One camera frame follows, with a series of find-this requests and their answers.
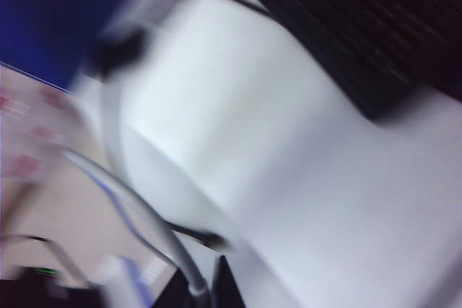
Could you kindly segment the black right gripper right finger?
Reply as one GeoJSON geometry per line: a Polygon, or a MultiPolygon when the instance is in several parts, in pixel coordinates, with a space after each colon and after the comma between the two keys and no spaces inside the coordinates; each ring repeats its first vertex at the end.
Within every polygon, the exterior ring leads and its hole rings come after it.
{"type": "Polygon", "coordinates": [[[212,306],[245,308],[240,290],[224,255],[220,255],[215,263],[212,281],[212,306]]]}

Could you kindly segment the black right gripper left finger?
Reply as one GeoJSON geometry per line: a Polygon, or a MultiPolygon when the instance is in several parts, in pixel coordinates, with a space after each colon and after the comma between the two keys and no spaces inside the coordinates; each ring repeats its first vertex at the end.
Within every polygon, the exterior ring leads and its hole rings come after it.
{"type": "Polygon", "coordinates": [[[154,308],[194,308],[193,297],[183,272],[177,269],[161,294],[155,299],[154,308]]]}

